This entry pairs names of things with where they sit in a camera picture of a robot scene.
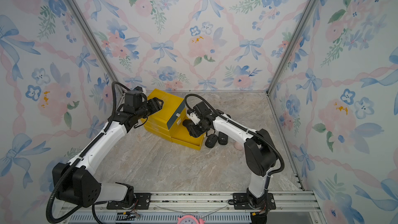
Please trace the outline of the teal blue drawer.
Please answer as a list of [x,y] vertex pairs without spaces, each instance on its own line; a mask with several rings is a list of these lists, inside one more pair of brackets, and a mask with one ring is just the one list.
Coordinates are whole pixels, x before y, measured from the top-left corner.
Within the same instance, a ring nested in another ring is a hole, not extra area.
[[167,121],[167,128],[170,130],[172,126],[184,115],[186,114],[185,112],[185,107],[180,107],[178,108],[175,113],[169,118]]

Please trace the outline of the yellow plastic drawer cabinet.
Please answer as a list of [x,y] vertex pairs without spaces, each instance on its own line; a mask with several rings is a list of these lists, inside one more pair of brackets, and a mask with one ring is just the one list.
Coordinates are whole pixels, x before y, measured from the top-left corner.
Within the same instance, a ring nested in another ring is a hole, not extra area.
[[154,89],[149,94],[148,99],[154,97],[163,100],[163,108],[159,112],[148,117],[147,122],[144,124],[144,128],[146,131],[172,142],[171,137],[186,114],[181,117],[170,130],[167,128],[166,123],[178,108],[185,107],[184,99],[159,89]]

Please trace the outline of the yellow drawer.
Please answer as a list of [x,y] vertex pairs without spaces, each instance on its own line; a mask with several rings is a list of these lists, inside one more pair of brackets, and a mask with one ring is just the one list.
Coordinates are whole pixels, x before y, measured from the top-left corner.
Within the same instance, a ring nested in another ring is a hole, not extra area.
[[175,132],[173,133],[171,139],[172,143],[179,144],[185,147],[189,147],[195,150],[201,150],[203,141],[205,139],[205,134],[202,134],[199,138],[192,137],[187,128],[183,126],[183,121],[189,120],[188,117],[185,117],[181,122],[180,125],[177,127]]

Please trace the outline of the black computer mouse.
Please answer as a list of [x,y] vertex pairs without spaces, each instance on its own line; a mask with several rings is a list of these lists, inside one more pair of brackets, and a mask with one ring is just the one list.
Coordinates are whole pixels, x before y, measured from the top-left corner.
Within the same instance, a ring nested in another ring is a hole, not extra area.
[[220,145],[227,145],[228,140],[229,140],[229,137],[225,133],[223,133],[223,132],[218,133],[218,143]]
[[211,134],[207,137],[205,141],[205,146],[207,148],[214,148],[215,144],[218,142],[218,136],[215,134]]

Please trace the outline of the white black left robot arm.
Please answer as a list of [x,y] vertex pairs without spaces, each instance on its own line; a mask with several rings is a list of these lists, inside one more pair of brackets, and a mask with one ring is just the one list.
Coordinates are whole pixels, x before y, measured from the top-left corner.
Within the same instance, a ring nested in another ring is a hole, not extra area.
[[131,129],[139,128],[140,119],[160,111],[163,100],[142,98],[141,102],[128,100],[116,108],[103,130],[90,144],[68,163],[58,163],[52,170],[54,190],[51,199],[58,199],[90,207],[102,202],[112,202],[128,209],[136,203],[134,187],[124,183],[101,183],[94,178],[102,160]]

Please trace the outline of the pink computer mouse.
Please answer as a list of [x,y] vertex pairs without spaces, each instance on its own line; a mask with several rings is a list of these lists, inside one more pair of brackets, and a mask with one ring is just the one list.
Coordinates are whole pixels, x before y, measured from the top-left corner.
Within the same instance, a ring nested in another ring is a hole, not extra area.
[[234,143],[234,147],[235,147],[235,149],[237,149],[237,150],[243,150],[243,149],[244,149],[243,144],[241,144],[240,142],[235,142],[235,143]]

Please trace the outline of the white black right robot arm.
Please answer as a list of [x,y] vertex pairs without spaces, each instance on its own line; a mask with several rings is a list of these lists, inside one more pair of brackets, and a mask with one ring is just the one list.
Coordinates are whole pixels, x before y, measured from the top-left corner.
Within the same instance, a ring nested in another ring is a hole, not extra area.
[[200,135],[213,129],[226,134],[242,146],[246,165],[251,170],[245,203],[252,209],[269,209],[267,206],[268,186],[272,175],[271,171],[279,158],[271,140],[264,137],[265,131],[260,133],[235,122],[226,114],[214,112],[202,118],[191,113],[188,119],[182,122],[182,125],[194,138],[199,138]]

